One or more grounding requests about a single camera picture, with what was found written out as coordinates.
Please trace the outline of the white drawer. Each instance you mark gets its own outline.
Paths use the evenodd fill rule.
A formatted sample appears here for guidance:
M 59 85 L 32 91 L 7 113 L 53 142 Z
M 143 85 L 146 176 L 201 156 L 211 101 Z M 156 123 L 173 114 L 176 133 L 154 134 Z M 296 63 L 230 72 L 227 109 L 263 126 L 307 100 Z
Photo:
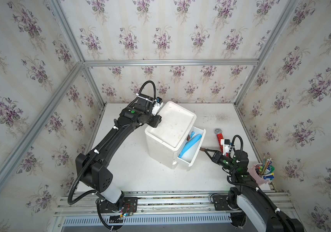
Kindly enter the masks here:
M 202 134 L 202 138 L 196 143 L 196 144 L 194 144 L 184 155 L 183 155 L 183 157 L 182 158 L 179 158 L 178 156 L 177 156 L 177 162 L 180 164 L 180 165 L 182 165 L 182 166 L 184 166 L 185 167 L 185 169 L 187 170 L 187 171 L 189 171 L 189 170 L 191 170 L 191 168 L 192 168 L 192 166 L 194 165 L 194 162 L 195 162 L 195 160 L 196 160 L 196 158 L 197 158 L 197 156 L 198 156 L 198 153 L 199 153 L 199 151 L 200 151 L 200 148 L 201 148 L 201 146 L 202 146 L 202 144 L 203 144 L 203 141 L 204 141 L 204 138 L 205 138 L 205 136 L 206 136 L 206 130 L 205 129 L 200 129 L 200 128 L 197 128 L 197 127 L 193 127 L 192 129 L 191 129 L 191 131 L 189 132 L 189 134 L 187 135 L 187 137 L 186 137 L 186 141 L 185 141 L 185 144 L 187 143 L 187 141 L 189 140 L 189 136 L 190 136 L 190 134 L 191 134 L 191 132 L 195 132 L 196 134 Z

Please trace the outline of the white plastic drawer cabinet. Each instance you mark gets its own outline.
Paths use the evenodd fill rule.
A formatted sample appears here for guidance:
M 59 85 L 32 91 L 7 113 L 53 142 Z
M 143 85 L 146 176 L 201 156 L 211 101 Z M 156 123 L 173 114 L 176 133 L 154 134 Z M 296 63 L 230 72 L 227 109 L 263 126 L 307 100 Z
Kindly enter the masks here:
M 196 114 L 168 101 L 158 115 L 162 117 L 159 125 L 145 129 L 149 156 L 170 169 L 175 169 L 178 164 L 190 169 L 196 153 L 189 150 L 183 157 L 179 158 L 179 155 L 193 130 Z

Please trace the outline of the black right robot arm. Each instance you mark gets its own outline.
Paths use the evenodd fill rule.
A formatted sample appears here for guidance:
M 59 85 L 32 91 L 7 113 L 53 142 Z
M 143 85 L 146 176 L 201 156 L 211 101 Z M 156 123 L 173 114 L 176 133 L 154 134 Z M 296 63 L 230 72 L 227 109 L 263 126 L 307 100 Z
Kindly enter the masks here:
M 249 219 L 258 232 L 303 232 L 303 224 L 297 218 L 290 218 L 261 190 L 248 172 L 248 154 L 243 150 L 241 136 L 235 135 L 229 153 L 219 150 L 200 148 L 210 160 L 221 166 L 227 173 L 227 182 L 232 185 L 227 195 L 212 195 L 215 209 L 220 206 L 240 210 L 231 216 L 231 225 L 242 229 Z

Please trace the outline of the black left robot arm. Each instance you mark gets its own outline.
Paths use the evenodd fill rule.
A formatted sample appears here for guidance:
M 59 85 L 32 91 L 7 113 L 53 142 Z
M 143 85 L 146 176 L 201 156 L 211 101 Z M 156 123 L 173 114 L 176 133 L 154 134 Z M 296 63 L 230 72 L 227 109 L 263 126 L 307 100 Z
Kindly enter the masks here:
M 120 210 L 124 204 L 124 193 L 114 186 L 113 174 L 108 170 L 109 163 L 125 139 L 141 126 L 156 128 L 162 117 L 158 114 L 163 105 L 162 98 L 156 94 L 143 94 L 146 85 L 155 83 L 146 81 L 136 98 L 122 109 L 114 125 L 102 141 L 86 155 L 79 154 L 75 160 L 77 177 L 70 188 L 67 203 L 74 205 L 89 194 L 95 194 L 99 200 L 108 202 Z

